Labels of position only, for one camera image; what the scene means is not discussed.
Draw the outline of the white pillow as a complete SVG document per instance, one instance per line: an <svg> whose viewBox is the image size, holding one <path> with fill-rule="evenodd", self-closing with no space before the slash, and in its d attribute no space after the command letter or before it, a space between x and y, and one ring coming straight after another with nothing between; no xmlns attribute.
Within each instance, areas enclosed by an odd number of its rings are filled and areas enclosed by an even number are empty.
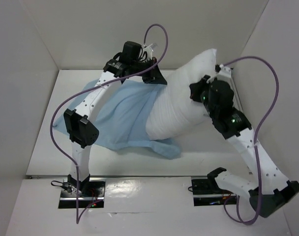
<svg viewBox="0 0 299 236"><path fill-rule="evenodd" d="M205 75L215 75L216 52L205 50L167 76L167 86L158 94L146 122L151 140L173 138L206 119L204 105L190 98L189 86Z"/></svg>

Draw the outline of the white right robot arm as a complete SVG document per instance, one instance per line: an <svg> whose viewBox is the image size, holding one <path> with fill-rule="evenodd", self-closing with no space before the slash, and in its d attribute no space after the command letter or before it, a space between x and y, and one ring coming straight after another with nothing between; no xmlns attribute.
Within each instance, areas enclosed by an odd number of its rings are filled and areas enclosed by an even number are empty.
<svg viewBox="0 0 299 236"><path fill-rule="evenodd" d="M255 141L255 131L243 112L234 107L234 92L226 81L209 76L190 84L190 98L202 103L215 129L241 155L257 183L247 181L219 167L207 175L212 193L227 190L249 200L251 207L267 218L299 192L299 183L290 181L274 164L262 145Z"/></svg>

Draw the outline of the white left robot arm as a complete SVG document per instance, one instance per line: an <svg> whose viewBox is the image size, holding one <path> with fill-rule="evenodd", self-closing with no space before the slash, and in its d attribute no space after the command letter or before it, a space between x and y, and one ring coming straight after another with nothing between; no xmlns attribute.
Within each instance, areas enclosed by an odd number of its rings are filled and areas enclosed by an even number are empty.
<svg viewBox="0 0 299 236"><path fill-rule="evenodd" d="M93 123L111 93L122 85L119 78L137 74L145 84L167 84L156 64L157 58L153 56L156 46L155 43L125 42L123 50L106 62L94 90L74 109L65 110L63 117L72 142L72 159L75 160L67 181L76 195L84 196L89 191L90 150L99 136Z"/></svg>

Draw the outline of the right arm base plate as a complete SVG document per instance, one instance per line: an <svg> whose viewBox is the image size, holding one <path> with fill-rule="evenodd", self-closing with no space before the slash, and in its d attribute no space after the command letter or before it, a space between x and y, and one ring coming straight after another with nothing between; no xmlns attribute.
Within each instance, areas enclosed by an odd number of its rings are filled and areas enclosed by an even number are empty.
<svg viewBox="0 0 299 236"><path fill-rule="evenodd" d="M207 178L192 178L191 185L187 189L193 194L195 207L236 205L237 197L228 190L222 190L211 185Z"/></svg>

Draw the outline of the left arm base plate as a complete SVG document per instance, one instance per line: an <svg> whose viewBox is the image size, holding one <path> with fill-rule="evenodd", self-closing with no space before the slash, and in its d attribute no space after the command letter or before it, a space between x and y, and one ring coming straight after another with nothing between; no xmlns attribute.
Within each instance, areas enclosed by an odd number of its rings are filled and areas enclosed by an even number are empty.
<svg viewBox="0 0 299 236"><path fill-rule="evenodd" d="M59 182L61 186L59 209L76 208L76 189L67 180ZM106 181L103 179L92 179L88 186L79 192L79 208L104 208Z"/></svg>

